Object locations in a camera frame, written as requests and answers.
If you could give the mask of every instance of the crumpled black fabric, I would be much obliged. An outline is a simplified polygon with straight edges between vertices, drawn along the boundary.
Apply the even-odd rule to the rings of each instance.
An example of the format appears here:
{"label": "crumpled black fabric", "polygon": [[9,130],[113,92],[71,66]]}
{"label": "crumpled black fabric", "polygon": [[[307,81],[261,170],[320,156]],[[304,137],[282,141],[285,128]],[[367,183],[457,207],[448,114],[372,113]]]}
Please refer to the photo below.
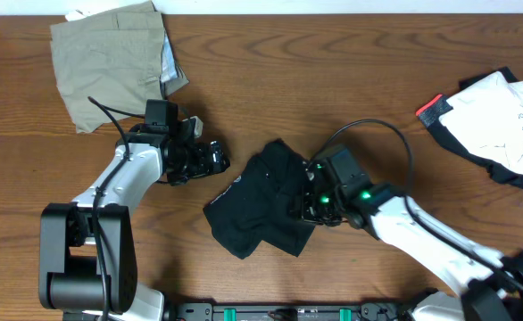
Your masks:
{"label": "crumpled black fabric", "polygon": [[[519,81],[507,67],[500,68],[493,72],[496,71],[500,71],[509,83]],[[466,89],[493,72],[460,81],[460,90]],[[438,117],[452,109],[452,106],[446,102],[447,98],[448,97],[445,95],[441,95],[429,108],[425,109],[418,115],[419,119],[426,126],[432,137],[434,137],[438,144],[445,148],[445,150],[453,152],[462,158],[485,168],[493,181],[499,184],[509,184],[523,189],[523,175],[516,174],[506,169],[498,162],[477,157],[469,153],[468,150],[450,133],[450,131],[440,123]]]}
{"label": "crumpled black fabric", "polygon": [[289,213],[293,198],[308,183],[304,162],[280,140],[267,144],[204,207],[214,238],[240,259],[252,254],[261,240],[299,256],[314,228]]}

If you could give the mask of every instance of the wooden table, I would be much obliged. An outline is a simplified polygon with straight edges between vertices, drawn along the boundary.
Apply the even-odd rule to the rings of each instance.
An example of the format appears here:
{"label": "wooden table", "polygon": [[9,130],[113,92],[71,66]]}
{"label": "wooden table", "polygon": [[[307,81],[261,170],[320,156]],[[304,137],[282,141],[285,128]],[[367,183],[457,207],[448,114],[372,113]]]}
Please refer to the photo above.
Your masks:
{"label": "wooden table", "polygon": [[[0,17],[0,320],[56,320],[37,299],[39,216],[68,202],[107,166],[107,124],[77,135],[55,87],[49,25],[63,17]],[[523,15],[169,16],[174,52],[191,80],[172,96],[229,149],[223,175],[155,185],[132,220],[139,281],[175,299],[348,302],[407,299],[446,287],[397,249],[348,226],[316,228],[299,258],[266,243],[240,260],[211,235],[202,207],[247,160],[281,137],[311,156],[351,120],[394,123],[416,156],[413,196],[467,237],[523,248],[523,190],[439,147],[414,115],[457,80],[504,65],[523,79]],[[133,119],[121,122],[133,125]],[[403,182],[394,134],[344,135],[376,179]]]}

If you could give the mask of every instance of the green led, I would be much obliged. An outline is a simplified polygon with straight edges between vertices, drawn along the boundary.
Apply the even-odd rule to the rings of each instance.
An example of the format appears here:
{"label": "green led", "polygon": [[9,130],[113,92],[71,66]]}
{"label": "green led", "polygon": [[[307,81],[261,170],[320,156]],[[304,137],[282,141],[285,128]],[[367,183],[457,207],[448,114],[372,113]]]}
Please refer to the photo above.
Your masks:
{"label": "green led", "polygon": [[364,191],[364,192],[361,193],[361,199],[362,200],[368,200],[370,197],[372,197],[372,196],[367,191]]}

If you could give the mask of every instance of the green tape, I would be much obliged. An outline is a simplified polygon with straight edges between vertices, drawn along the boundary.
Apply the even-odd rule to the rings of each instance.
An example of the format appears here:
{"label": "green tape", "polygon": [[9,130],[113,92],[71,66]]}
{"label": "green tape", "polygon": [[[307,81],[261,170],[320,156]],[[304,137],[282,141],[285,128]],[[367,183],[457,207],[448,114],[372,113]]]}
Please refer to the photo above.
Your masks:
{"label": "green tape", "polygon": [[351,321],[351,310],[350,309],[340,309],[339,310],[339,321]]}
{"label": "green tape", "polygon": [[236,309],[224,309],[224,321],[236,321]]}

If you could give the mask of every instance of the white background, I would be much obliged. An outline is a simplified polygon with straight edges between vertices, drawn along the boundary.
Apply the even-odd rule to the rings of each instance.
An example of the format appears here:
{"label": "white background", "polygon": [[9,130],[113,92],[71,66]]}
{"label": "white background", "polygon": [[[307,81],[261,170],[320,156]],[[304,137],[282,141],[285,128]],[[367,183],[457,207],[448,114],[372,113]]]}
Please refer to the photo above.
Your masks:
{"label": "white background", "polygon": [[[0,0],[0,15],[67,14],[141,0]],[[523,13],[523,0],[154,0],[168,14]]]}

